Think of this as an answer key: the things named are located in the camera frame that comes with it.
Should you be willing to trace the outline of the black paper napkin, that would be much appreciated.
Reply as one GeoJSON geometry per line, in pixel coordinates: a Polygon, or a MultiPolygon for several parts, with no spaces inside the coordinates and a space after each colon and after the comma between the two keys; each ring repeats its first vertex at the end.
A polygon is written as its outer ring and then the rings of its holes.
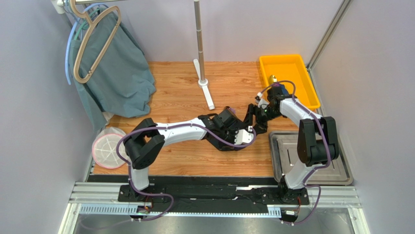
{"type": "Polygon", "coordinates": [[[214,134],[214,132],[210,130],[207,130],[206,140],[208,140],[213,146],[215,146],[220,151],[237,151],[237,150],[246,148],[250,146],[251,144],[253,144],[251,143],[247,145],[235,145],[235,144],[232,144],[231,142],[223,140],[222,138],[220,138],[219,136],[217,136],[216,134],[214,134]]]}

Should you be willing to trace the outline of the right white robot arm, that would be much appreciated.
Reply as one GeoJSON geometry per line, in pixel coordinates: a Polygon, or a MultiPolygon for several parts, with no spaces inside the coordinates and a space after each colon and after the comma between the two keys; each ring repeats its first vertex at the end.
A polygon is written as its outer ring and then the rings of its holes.
{"type": "Polygon", "coordinates": [[[257,134],[267,132],[268,121],[286,117],[298,128],[297,154],[294,167],[278,183],[278,199],[289,203],[304,193],[310,177],[327,168],[339,154],[336,122],[306,108],[295,96],[276,95],[262,107],[249,104],[244,123],[252,125],[257,134]]]}

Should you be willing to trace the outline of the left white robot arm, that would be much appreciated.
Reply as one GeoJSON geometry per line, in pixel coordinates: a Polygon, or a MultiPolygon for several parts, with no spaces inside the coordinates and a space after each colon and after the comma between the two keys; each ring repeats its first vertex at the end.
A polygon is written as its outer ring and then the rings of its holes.
{"type": "Polygon", "coordinates": [[[176,123],[156,123],[152,118],[146,118],[118,141],[115,151],[128,165],[129,186],[133,192],[150,196],[144,192],[150,184],[149,166],[164,147],[206,140],[219,151],[238,151],[251,145],[255,139],[253,127],[226,108],[219,114],[200,115],[176,123]]]}

